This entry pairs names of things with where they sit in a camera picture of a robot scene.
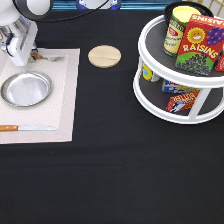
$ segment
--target can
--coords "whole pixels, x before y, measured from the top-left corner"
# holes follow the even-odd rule
[[[177,57],[184,31],[193,14],[201,15],[197,9],[189,6],[179,6],[173,9],[164,41],[164,52],[169,56]]]
[[[156,82],[160,76],[153,72],[146,64],[143,63],[143,77],[149,82]]]

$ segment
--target knife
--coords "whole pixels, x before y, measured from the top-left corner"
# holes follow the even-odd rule
[[[31,125],[0,125],[0,131],[55,131],[57,128],[51,126],[31,126]]]

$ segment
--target knife handle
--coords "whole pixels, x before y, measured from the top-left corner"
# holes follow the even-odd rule
[[[16,125],[0,125],[0,131],[18,131]]]

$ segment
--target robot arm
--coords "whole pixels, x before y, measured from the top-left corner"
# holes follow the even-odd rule
[[[0,1],[0,48],[16,66],[25,66],[37,34],[36,23],[27,18],[39,20],[46,17],[53,7],[53,0]]]

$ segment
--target white placemat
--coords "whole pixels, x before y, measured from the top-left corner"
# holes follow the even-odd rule
[[[1,85],[8,77],[26,70],[43,72],[53,82],[53,91],[49,97],[35,106],[17,108],[1,98],[0,125],[48,125],[56,127],[57,131],[0,132],[2,144],[72,140],[80,50],[39,49],[39,53],[43,56],[63,56],[64,59],[57,62],[40,60],[25,67],[16,67],[0,52]]]

